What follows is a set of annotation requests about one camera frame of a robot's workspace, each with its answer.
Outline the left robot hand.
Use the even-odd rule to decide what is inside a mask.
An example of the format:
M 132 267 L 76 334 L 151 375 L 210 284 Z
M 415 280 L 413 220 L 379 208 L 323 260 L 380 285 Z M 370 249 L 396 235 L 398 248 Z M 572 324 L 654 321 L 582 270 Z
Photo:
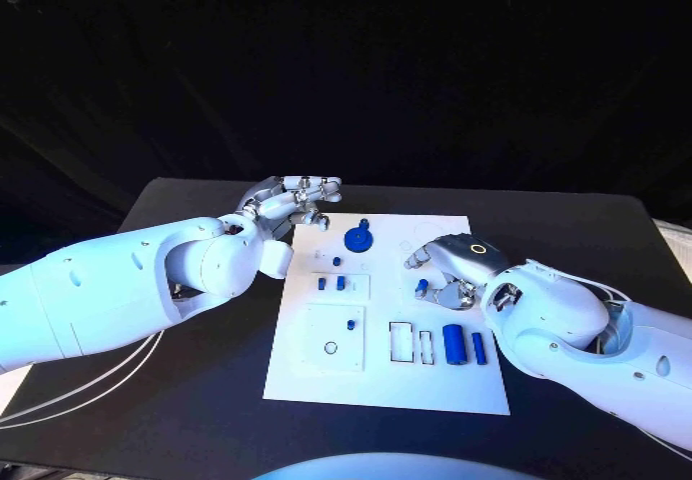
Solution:
M 264 239 L 279 240 L 297 225 L 325 231 L 330 219 L 317 203 L 340 201 L 340 186 L 338 177 L 271 176 L 245 192 L 236 213 L 253 222 Z

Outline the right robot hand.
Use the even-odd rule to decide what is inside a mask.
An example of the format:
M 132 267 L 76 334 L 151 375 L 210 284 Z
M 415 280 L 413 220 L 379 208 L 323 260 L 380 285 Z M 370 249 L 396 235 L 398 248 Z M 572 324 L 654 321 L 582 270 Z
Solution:
M 408 256 L 403 267 L 415 270 L 425 264 L 438 269 L 445 285 L 432 288 L 421 278 L 415 299 L 455 311 L 465 311 L 474 306 L 487 283 L 510 268 L 500 250 L 465 233 L 447 234 L 426 242 Z

